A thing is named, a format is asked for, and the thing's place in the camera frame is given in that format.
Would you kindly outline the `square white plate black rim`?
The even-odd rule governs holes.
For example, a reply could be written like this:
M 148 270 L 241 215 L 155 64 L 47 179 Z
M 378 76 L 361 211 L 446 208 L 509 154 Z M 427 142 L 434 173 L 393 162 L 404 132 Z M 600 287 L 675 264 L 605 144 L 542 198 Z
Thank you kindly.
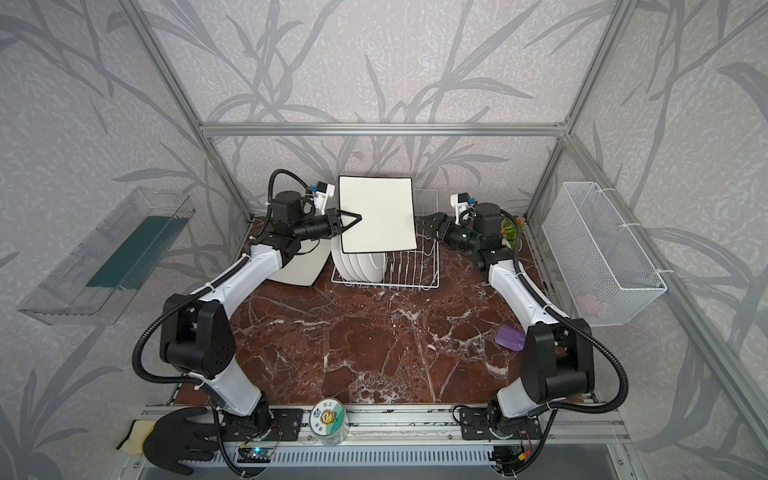
M 312 286 L 323 270 L 330 250 L 328 239 L 303 240 L 299 252 L 269 280 L 293 286 Z

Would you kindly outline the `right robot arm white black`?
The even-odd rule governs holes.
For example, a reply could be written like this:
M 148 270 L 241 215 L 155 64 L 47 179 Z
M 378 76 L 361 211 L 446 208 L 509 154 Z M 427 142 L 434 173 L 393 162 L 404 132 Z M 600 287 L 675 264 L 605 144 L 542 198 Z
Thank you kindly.
M 584 319 L 572 318 L 557 308 L 527 274 L 520 259 L 519 218 L 493 203 L 468 200 L 467 205 L 455 216 L 435 213 L 417 218 L 416 224 L 428 237 L 468 254 L 524 330 L 520 376 L 489 402 L 490 430 L 507 438 L 524 420 L 544 412 L 597 415 L 622 406 L 629 395 L 624 366 L 593 336 Z M 594 389 L 596 354 L 615 371 L 618 391 L 602 404 L 577 403 L 575 397 Z

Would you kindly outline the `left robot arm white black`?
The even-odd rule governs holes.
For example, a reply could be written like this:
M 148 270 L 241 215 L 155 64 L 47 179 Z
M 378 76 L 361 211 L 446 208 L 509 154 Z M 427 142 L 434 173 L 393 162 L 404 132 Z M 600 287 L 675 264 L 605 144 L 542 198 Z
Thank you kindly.
M 267 212 L 258 236 L 238 261 L 188 295 L 174 294 L 160 316 L 139 336 L 132 352 L 134 373 L 153 384 L 191 384 L 202 389 L 214 410 L 250 435 L 268 432 L 268 401 L 235 358 L 230 320 L 239 305 L 270 276 L 287 266 L 308 240 L 339 236 L 362 215 L 327 207 L 333 187 L 300 181 L 300 190 L 275 190 L 287 169 L 274 170 L 267 184 Z

